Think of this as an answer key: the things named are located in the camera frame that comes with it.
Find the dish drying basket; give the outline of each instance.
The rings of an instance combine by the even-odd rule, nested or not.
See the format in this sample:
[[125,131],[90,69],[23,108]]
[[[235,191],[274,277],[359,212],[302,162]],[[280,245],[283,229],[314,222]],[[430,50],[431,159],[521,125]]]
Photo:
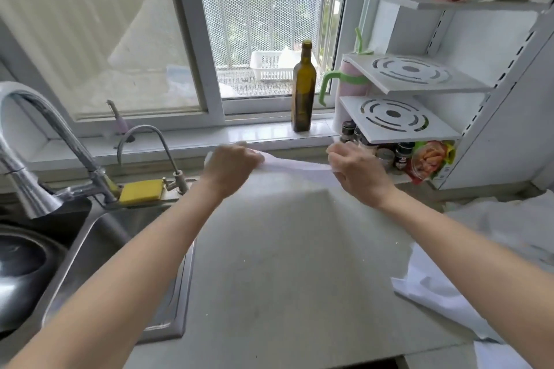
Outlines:
[[[253,51],[250,56],[250,69],[258,80],[292,80],[294,66],[300,63],[301,51],[290,51],[294,57],[292,67],[278,67],[282,51],[258,50]],[[312,64],[317,70],[317,62],[312,52]]]

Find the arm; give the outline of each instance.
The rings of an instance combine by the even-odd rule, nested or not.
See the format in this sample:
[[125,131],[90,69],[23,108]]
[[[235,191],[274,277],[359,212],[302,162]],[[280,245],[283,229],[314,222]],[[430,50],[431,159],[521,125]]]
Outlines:
[[241,146],[216,149],[200,180],[81,286],[8,369],[122,367],[206,220],[262,161]]
[[534,368],[554,362],[554,275],[395,188],[356,145],[330,146],[338,180],[410,233],[479,314]]

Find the window sill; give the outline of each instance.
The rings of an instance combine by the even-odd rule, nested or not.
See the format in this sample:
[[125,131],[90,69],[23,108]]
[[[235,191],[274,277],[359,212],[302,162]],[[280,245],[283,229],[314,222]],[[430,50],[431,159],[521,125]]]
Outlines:
[[[166,142],[175,159],[205,156],[220,144],[245,141],[257,150],[277,150],[327,146],[336,133],[332,120],[315,119],[309,132],[293,132],[290,122],[228,125],[220,128],[164,131]],[[81,140],[102,165],[117,163],[116,145],[119,138],[84,138]],[[124,163],[141,163],[167,159],[162,143],[155,133],[141,133],[123,149]],[[33,171],[81,168],[82,164],[63,140],[50,140],[29,161]]]

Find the sink basin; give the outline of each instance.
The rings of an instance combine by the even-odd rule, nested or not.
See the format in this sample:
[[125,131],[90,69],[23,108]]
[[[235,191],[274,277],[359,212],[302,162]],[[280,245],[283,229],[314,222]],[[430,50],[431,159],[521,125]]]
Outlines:
[[[62,307],[62,305],[127,241],[167,210],[173,202],[154,206],[106,211],[93,202],[92,208],[65,260],[40,298],[29,319],[0,342],[0,364],[7,362]],[[192,244],[162,302],[139,343],[180,338],[184,334],[188,291],[195,243]]]
[[[73,261],[44,313],[42,325],[46,324],[67,299],[128,240],[142,231],[170,205],[171,203],[166,203],[114,210],[102,214],[91,225],[85,224],[81,230],[84,237],[82,241],[78,237],[69,252],[70,255],[75,252]],[[183,335],[193,252],[194,245],[190,247],[179,267],[177,277],[171,282],[139,342],[179,338]]]

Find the hand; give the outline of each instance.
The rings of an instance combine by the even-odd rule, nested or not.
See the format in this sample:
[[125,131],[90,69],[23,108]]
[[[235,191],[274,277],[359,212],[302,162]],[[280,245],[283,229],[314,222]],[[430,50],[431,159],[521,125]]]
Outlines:
[[224,199],[241,188],[263,161],[264,157],[246,148],[246,144],[219,146],[206,163],[200,181]]
[[344,190],[363,204],[380,208],[397,192],[381,161],[368,149],[352,142],[335,143],[327,153]]

